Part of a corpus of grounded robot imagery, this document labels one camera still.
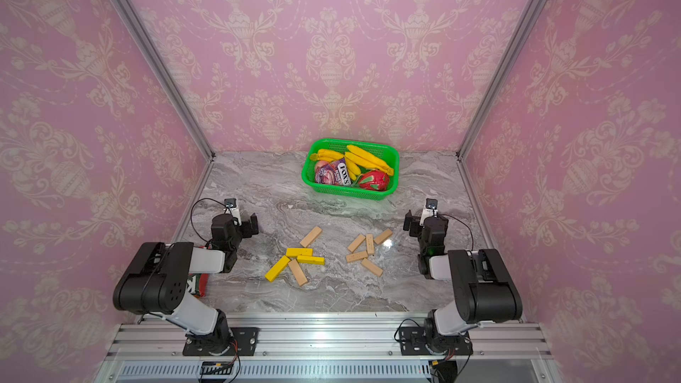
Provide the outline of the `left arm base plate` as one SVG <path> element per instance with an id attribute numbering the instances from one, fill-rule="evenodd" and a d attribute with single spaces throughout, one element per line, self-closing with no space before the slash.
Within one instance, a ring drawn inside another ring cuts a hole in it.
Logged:
<path id="1" fill-rule="evenodd" d="M 183 356 L 253 356 L 258 344 L 258 327 L 231 327 L 226 335 L 190 335 Z"/>

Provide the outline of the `yellow block diagonal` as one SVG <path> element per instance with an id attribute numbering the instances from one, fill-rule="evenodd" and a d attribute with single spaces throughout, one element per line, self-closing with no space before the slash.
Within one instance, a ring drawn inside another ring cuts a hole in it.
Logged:
<path id="1" fill-rule="evenodd" d="M 268 280 L 269 282 L 273 282 L 281 273 L 282 271 L 288 266 L 289 262 L 291 262 L 291 259 L 287 256 L 282 256 L 278 262 L 276 262 L 271 269 L 267 271 L 265 274 L 264 278 Z"/>

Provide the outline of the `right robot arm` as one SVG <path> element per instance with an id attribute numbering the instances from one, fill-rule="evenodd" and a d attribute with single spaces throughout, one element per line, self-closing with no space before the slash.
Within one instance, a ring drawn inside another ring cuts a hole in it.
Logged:
<path id="1" fill-rule="evenodd" d="M 434 354 L 472 352 L 468 332 L 484 323 L 518 320 L 523 304 L 518 289 L 496 249 L 445 249 L 449 218 L 434 209 L 420 216 L 409 212 L 404 230 L 419 243 L 419 271 L 427 279 L 450 282 L 453 300 L 431 310 L 420 333 L 400 331 L 398 340 L 407 347 L 421 343 Z"/>

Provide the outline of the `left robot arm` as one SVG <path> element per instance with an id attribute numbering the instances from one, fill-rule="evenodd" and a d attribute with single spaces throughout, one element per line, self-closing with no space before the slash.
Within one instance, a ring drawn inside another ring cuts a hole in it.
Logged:
<path id="1" fill-rule="evenodd" d="M 190 293 L 190 277 L 231 272 L 241 241 L 258 233 L 257 215 L 241 221 L 221 214 L 212 220 L 207 248 L 191 242 L 142 244 L 113 290 L 113 306 L 182 329 L 184 356 L 253 356 L 259 329 L 230 326 L 223 311 Z"/>

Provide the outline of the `natural wooden block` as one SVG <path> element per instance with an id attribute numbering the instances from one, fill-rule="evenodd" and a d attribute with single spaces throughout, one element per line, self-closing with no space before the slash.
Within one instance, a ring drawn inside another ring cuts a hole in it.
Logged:
<path id="1" fill-rule="evenodd" d="M 289 269 L 292 271 L 294 278 L 299 285 L 299 287 L 303 287 L 304 285 L 308 284 L 308 278 L 306 277 L 303 269 L 301 268 L 301 265 L 299 262 L 297 262 L 295 259 L 292 259 L 288 263 Z"/>
<path id="2" fill-rule="evenodd" d="M 303 248 L 308 248 L 321 234 L 323 230 L 316 226 L 314 227 L 300 242 Z"/>

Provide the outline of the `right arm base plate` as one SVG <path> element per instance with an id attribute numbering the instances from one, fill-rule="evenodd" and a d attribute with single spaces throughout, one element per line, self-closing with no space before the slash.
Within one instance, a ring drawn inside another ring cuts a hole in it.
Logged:
<path id="1" fill-rule="evenodd" d="M 400 326 L 394 334 L 403 356 L 469 356 L 473 345 L 464 335 L 443 336 L 419 326 Z"/>

